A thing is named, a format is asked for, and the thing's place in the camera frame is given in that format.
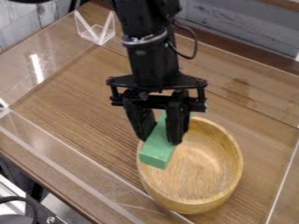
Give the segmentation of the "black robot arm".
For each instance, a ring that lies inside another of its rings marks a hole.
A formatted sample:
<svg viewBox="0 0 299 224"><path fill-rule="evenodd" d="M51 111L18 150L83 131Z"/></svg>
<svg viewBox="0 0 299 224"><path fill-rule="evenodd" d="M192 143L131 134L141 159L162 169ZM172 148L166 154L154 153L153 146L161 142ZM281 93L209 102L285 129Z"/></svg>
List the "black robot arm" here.
<svg viewBox="0 0 299 224"><path fill-rule="evenodd" d="M154 132L157 109L166 111L166 136L184 141L192 112L208 109L205 79L181 72L174 28L180 0L113 0L123 28L122 44L133 73L107 80L111 104L126 110L135 134L147 140Z"/></svg>

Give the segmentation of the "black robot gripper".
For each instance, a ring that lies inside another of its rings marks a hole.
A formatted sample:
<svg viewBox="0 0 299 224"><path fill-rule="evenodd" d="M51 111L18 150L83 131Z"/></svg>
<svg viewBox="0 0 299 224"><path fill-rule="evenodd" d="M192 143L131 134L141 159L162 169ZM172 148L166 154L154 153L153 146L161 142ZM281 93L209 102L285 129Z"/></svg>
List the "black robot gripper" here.
<svg viewBox="0 0 299 224"><path fill-rule="evenodd" d="M174 33L163 31L146 36L125 34L131 74L111 77L111 104L125 106L135 134L142 141L150 137L157 121L153 109L166 109L167 139L173 145L184 141L190 128L192 111L205 112L209 83L185 74L180 68Z"/></svg>

